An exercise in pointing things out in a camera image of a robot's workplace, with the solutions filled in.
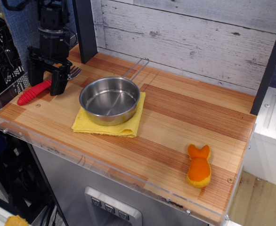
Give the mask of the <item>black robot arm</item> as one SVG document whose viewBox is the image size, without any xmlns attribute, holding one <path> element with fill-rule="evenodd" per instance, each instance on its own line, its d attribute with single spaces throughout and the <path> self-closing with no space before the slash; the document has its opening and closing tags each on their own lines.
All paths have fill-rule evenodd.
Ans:
<svg viewBox="0 0 276 226">
<path fill-rule="evenodd" d="M 63 94 L 71 74 L 66 0 L 1 0 L 0 6 L 31 86 L 52 74 L 50 94 Z"/>
</svg>

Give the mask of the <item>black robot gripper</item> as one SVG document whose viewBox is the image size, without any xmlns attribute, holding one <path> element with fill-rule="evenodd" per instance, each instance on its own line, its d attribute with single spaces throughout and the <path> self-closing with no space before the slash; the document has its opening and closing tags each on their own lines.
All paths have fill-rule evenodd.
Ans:
<svg viewBox="0 0 276 226">
<path fill-rule="evenodd" d="M 40 30 L 40 42 L 37 48 L 29 46 L 27 72 L 30 85 L 33 87 L 43 82 L 43 64 L 55 63 L 72 66 L 68 60 L 70 49 L 70 32 L 67 30 Z M 56 68 L 52 73 L 50 95 L 64 93 L 68 83 L 69 67 Z"/>
</svg>

